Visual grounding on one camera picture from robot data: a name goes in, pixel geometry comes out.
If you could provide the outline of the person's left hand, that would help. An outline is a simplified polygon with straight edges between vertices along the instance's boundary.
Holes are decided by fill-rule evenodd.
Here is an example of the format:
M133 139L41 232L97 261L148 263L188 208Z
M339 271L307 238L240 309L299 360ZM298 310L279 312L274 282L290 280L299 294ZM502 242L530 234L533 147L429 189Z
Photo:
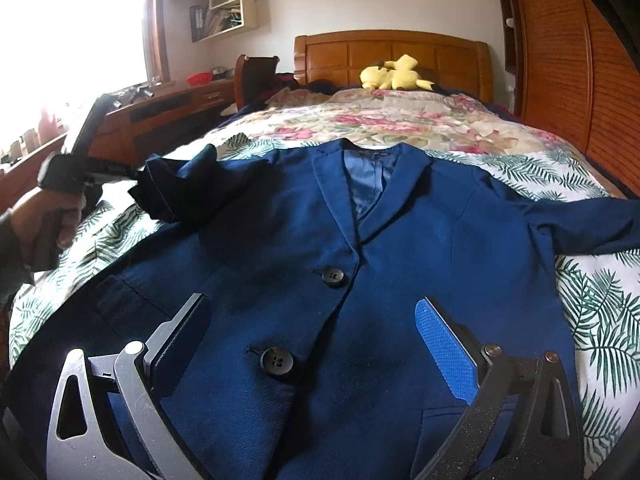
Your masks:
M29 264L32 261L35 240L44 216L58 209L62 209L64 214L56 244L58 248L69 248L73 244L85 204L85 195L82 193L68 194L33 188L23 195L11 208L10 218L13 232L21 244L24 263Z

